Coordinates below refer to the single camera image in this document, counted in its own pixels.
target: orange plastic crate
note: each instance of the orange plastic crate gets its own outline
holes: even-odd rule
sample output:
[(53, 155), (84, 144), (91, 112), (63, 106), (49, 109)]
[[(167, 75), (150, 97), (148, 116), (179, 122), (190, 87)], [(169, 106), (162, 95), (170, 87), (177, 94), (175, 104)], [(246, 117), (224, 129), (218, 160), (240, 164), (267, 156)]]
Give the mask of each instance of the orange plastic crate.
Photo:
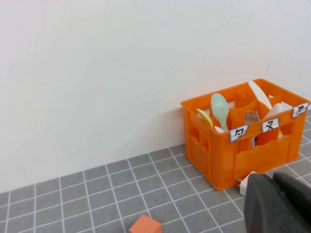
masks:
[[(185, 155), (218, 190), (236, 185), (237, 179), (244, 179), (252, 171), (264, 173), (299, 157), (306, 119), (304, 111), (310, 101), (264, 79), (254, 82), (264, 91), (272, 106), (285, 102), (293, 109), (263, 119), (269, 109), (256, 99), (248, 83), (220, 90), (214, 93), (220, 93), (229, 105), (234, 105), (227, 119), (229, 131), (218, 133), (196, 111), (210, 109), (213, 125), (220, 127), (210, 107), (214, 93), (181, 102), (185, 124)], [(304, 103), (302, 111), (297, 113), (298, 106)], [(246, 110), (257, 111), (260, 120), (249, 124), (246, 134), (231, 142), (230, 130), (245, 125), (243, 119)], [(280, 127), (263, 133), (262, 124), (274, 118), (278, 118)], [(284, 136), (278, 139), (280, 130)], [(256, 135), (256, 147), (251, 150), (251, 137)]]

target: crate label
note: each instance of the crate label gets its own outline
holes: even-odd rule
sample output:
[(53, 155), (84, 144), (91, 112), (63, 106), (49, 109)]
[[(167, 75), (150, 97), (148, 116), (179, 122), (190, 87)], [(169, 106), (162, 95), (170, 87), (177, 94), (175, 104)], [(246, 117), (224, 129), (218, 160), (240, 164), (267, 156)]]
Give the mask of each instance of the crate label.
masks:
[(238, 140), (240, 137), (244, 136), (247, 132), (248, 125), (243, 125), (235, 129), (230, 130), (230, 142)]
[(297, 107), (293, 107), (293, 118), (296, 118), (300, 114), (303, 114), (307, 111), (309, 104), (308, 103), (302, 103), (298, 105)]
[(262, 128), (262, 132), (265, 133), (269, 130), (273, 130), (280, 127), (280, 123), (279, 123), (279, 119), (274, 118), (274, 119), (270, 119), (268, 121), (263, 122), (263, 124), (261, 125)]

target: yellow plastic item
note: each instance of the yellow plastic item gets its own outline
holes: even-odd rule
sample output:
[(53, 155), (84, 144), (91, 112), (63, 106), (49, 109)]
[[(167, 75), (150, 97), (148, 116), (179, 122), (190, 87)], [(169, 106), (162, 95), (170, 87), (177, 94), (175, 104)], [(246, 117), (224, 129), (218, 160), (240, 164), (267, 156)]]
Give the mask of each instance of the yellow plastic item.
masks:
[(209, 115), (201, 109), (196, 109), (196, 111), (200, 115), (200, 118), (207, 121), (209, 123), (209, 125), (213, 128), (213, 122), (212, 122), (211, 118), (209, 117)]

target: white wall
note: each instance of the white wall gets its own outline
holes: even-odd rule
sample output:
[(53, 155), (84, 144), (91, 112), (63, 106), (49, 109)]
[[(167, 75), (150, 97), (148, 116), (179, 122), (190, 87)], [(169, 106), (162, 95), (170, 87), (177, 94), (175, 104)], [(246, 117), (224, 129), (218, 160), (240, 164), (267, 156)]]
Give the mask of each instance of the white wall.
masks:
[(311, 99), (310, 60), (307, 0), (1, 1), (0, 192), (180, 144), (249, 79)]

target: plastic spoon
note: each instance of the plastic spoon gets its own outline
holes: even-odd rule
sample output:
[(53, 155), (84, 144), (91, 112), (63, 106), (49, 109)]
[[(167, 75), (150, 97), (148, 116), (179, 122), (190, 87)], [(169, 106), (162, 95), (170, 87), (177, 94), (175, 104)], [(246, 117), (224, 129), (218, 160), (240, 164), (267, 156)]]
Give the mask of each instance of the plastic spoon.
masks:
[(224, 130), (222, 128), (219, 128), (217, 126), (214, 126), (215, 130), (219, 133), (224, 133)]
[(262, 102), (264, 105), (266, 105), (269, 109), (272, 109), (272, 105), (271, 105), (268, 97), (266, 96), (266, 94), (263, 92), (263, 90), (256, 83), (254, 83), (254, 81), (249, 81), (248, 85), (250, 86), (250, 88), (254, 92), (256, 98), (260, 102)]
[(211, 99), (212, 112), (216, 120), (220, 123), (223, 131), (228, 131), (227, 118), (229, 115), (229, 105), (225, 98), (219, 94), (215, 93), (212, 95)]
[(207, 121), (210, 124), (210, 126), (213, 127), (213, 122), (212, 122), (211, 118), (209, 117), (209, 115), (206, 112), (204, 112), (203, 110), (198, 109), (198, 108), (196, 109), (196, 111), (198, 112), (200, 118), (202, 118), (205, 121)]

